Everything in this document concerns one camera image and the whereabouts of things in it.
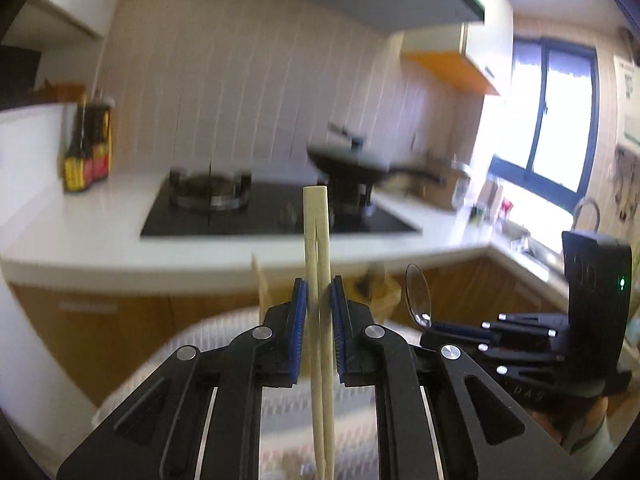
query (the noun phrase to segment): gas stove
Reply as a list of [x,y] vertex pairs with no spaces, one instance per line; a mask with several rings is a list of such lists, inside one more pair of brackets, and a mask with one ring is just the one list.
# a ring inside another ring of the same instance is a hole
[[[172,169],[146,218],[142,237],[302,234],[303,186],[255,182],[251,174],[187,174]],[[330,203],[333,234],[418,232],[379,206],[361,214]]]

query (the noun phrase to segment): silver screw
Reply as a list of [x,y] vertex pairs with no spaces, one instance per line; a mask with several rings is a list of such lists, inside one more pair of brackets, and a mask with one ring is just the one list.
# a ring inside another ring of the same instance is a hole
[[460,348],[458,348],[455,345],[444,345],[440,349],[440,353],[445,359],[450,359],[452,361],[455,361],[457,358],[460,357]]
[[180,361],[189,361],[190,359],[196,357],[196,354],[196,349],[193,346],[183,346],[181,348],[178,348],[176,357],[180,359]]
[[268,326],[257,326],[251,334],[256,339],[268,339],[273,335],[273,332]]
[[364,329],[364,333],[370,338],[380,339],[385,335],[385,329],[380,325],[369,325]]

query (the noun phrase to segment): white countertop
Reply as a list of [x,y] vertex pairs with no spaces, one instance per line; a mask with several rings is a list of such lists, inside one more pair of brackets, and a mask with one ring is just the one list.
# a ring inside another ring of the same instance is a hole
[[[252,254],[269,280],[304,275],[301,235],[140,238],[163,174],[112,175],[88,192],[49,190],[12,219],[20,234],[0,254],[5,280],[23,285],[112,294],[206,294],[255,286]],[[374,201],[421,227],[418,234],[332,235],[332,273],[364,272],[384,261],[391,272],[487,255],[559,308],[563,280],[522,254],[490,226],[469,226],[468,212],[447,213],[411,198],[374,194]]]

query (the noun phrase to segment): frying pan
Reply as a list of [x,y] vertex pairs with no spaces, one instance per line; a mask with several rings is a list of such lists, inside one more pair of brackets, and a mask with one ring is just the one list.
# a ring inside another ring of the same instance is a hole
[[420,168],[390,164],[372,153],[364,152],[362,149],[364,137],[355,136],[345,128],[329,123],[329,131],[349,139],[351,147],[311,145],[306,149],[311,162],[329,178],[373,186],[395,174],[410,174],[440,186],[446,184],[446,180],[441,175]]

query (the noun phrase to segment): wooden chopstick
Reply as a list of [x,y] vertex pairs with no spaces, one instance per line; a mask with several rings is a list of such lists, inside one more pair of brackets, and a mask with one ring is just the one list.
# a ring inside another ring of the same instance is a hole
[[334,338],[330,307],[329,217],[325,186],[305,187],[305,263],[308,314],[305,338],[311,362],[314,452],[319,480],[333,480]]

